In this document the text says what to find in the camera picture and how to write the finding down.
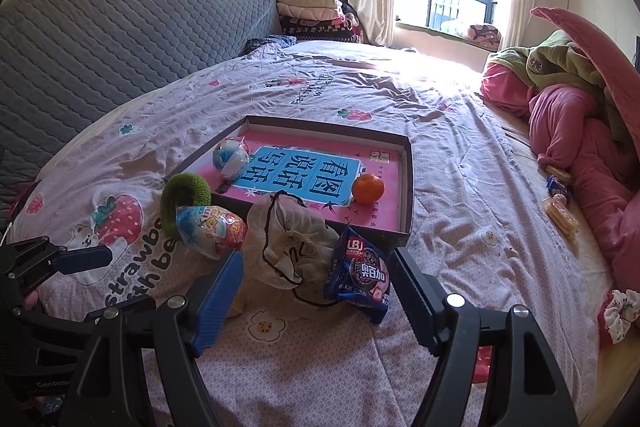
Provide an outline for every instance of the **drawstring bag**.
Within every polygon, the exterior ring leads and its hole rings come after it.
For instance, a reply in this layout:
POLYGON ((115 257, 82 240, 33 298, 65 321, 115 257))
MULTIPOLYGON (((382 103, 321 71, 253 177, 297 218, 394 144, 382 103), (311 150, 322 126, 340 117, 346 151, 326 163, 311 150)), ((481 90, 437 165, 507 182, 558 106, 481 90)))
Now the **drawstring bag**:
POLYGON ((309 311, 309 307, 337 303, 324 299, 322 287, 329 278, 339 236, 326 225, 320 212, 281 190, 254 203, 246 222, 244 275, 279 290, 263 292, 270 296, 272 311, 276 307, 281 314, 299 314, 302 308, 309 311))

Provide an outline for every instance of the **biscuit package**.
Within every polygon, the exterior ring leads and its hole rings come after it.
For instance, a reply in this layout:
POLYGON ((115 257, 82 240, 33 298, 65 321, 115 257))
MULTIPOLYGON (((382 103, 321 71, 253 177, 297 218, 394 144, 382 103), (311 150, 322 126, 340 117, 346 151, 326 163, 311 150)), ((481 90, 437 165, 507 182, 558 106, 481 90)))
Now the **biscuit package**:
POLYGON ((386 256, 351 227, 345 227, 334 249, 324 298, 345 300, 359 307, 371 322, 380 324, 389 306, 386 256))

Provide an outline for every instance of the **bedsheet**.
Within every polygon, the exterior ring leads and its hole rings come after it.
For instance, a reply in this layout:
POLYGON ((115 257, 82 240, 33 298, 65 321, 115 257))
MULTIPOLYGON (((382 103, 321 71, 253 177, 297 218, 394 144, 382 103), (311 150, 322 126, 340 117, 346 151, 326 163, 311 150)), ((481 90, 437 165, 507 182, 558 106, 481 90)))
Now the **bedsheet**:
MULTIPOLYGON (((89 127, 44 169, 10 240, 47 234, 70 249, 110 243, 114 262, 100 280, 58 274, 41 287, 53 315, 81 320, 141 293, 161 302, 213 266, 165 238, 158 219, 162 178, 213 133, 246 114, 403 133, 414 154, 408 248, 416 263, 475 305, 527 305, 583 418, 596 382, 584 279, 495 118, 466 89, 470 76, 463 66, 358 44, 266 46, 89 127)), ((273 316, 246 281, 240 295, 244 313, 198 359, 227 425, 411 423, 435 360, 415 342, 395 293, 378 327, 348 307, 313 320, 273 316)), ((167 425, 151 351, 145 368, 158 422, 167 425)), ((476 424, 483 393, 473 387, 465 425, 476 424)))
MULTIPOLYGON (((538 165, 537 157, 530 148, 529 125, 493 103, 485 105, 492 111, 509 140, 513 155, 522 167, 538 200, 547 197, 546 173, 538 165)), ((577 218, 579 227, 574 243, 567 243, 584 277, 590 314, 595 317, 600 311, 607 292, 613 287, 611 265, 603 256, 598 242, 587 223, 580 206, 575 201, 569 205, 577 218)), ((640 331, 631 328, 622 342, 607 347, 598 354, 598 383, 593 404, 581 427, 602 427, 626 390, 640 371, 640 331)))

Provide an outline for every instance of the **stack of folded bedding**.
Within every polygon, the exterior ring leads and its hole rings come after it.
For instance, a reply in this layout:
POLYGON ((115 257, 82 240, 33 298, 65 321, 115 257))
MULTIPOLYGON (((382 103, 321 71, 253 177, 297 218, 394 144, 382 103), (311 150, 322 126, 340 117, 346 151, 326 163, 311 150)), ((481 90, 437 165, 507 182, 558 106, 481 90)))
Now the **stack of folded bedding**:
POLYGON ((357 17, 342 11, 338 0, 278 0, 285 35, 299 41, 362 42, 357 17))

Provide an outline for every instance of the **finger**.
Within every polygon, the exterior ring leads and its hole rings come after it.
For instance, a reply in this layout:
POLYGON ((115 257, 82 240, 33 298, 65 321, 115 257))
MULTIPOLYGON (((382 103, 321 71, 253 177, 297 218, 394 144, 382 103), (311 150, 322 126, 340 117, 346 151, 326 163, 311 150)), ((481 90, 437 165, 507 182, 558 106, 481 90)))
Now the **finger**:
POLYGON ((27 309, 33 308, 36 305, 36 302, 38 302, 38 292, 37 291, 31 292, 29 295, 27 295, 24 298, 24 305, 27 307, 27 309))

